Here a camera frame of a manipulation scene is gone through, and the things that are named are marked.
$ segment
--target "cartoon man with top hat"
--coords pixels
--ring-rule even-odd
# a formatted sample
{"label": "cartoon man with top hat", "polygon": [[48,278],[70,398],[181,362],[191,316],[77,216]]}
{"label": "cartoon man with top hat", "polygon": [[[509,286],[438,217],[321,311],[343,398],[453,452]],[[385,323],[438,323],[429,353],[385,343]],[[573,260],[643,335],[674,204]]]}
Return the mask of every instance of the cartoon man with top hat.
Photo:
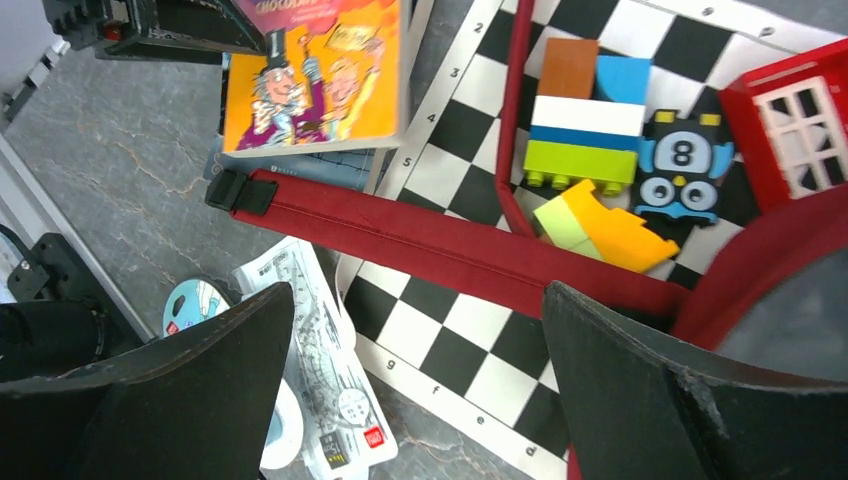
{"label": "cartoon man with top hat", "polygon": [[294,69],[286,58],[285,30],[268,33],[266,40],[268,65],[257,78],[259,100],[252,104],[253,121],[237,150],[326,141],[321,131],[324,79],[318,59],[306,48],[308,37],[301,37],[299,42],[306,52],[301,71],[309,82],[308,96],[304,84],[295,81]]}

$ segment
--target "blue block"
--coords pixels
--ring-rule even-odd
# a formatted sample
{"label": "blue block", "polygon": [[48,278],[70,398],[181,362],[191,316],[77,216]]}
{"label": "blue block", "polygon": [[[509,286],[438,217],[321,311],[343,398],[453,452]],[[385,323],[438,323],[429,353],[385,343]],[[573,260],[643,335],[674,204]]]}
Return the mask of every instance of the blue block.
{"label": "blue block", "polygon": [[530,127],[530,140],[635,152],[641,138],[533,125]]}
{"label": "blue block", "polygon": [[608,102],[644,105],[650,77],[648,59],[601,55],[595,75],[596,94]]}

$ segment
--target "gray table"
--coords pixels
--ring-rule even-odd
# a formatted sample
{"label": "gray table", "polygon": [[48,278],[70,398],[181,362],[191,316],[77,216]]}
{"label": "gray table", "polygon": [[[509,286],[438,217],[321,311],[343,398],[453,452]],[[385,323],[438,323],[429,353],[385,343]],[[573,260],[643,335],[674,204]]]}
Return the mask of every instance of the gray table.
{"label": "gray table", "polygon": [[[427,91],[471,0],[436,1],[412,73],[414,105]],[[758,0],[796,20],[848,33],[841,0]],[[282,237],[203,205],[200,179],[218,118],[220,69],[115,63],[71,52],[6,137],[133,306],[161,333],[165,300],[203,275],[229,273]],[[331,269],[332,256],[321,252]],[[371,478],[526,478],[465,435],[372,377],[400,444]],[[301,464],[273,478],[310,478]]]}

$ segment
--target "black velcro strap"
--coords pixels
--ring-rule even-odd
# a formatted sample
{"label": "black velcro strap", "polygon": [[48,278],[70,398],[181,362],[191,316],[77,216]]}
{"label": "black velcro strap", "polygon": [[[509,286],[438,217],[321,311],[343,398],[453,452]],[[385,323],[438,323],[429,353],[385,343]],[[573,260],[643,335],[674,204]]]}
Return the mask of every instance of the black velcro strap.
{"label": "black velcro strap", "polygon": [[250,180],[242,172],[224,170],[209,184],[206,189],[206,204],[226,212],[240,210],[256,215],[265,215],[277,184]]}

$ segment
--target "lime green block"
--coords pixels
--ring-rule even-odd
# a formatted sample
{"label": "lime green block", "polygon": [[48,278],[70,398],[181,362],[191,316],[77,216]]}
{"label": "lime green block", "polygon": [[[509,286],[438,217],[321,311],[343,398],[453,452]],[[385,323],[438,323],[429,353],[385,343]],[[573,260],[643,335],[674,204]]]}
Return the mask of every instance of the lime green block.
{"label": "lime green block", "polygon": [[559,248],[569,250],[573,245],[589,239],[562,195],[546,202],[534,210],[533,214],[551,242]]}
{"label": "lime green block", "polygon": [[524,172],[533,187],[550,180],[553,188],[561,190],[588,178],[602,184],[604,194],[617,195],[633,183],[636,159],[636,152],[530,140]]}
{"label": "lime green block", "polygon": [[604,261],[604,259],[601,258],[601,253],[598,252],[598,249],[595,248],[595,245],[592,243],[591,240],[586,240],[583,243],[569,248],[569,250],[586,257],[594,258],[595,260]]}

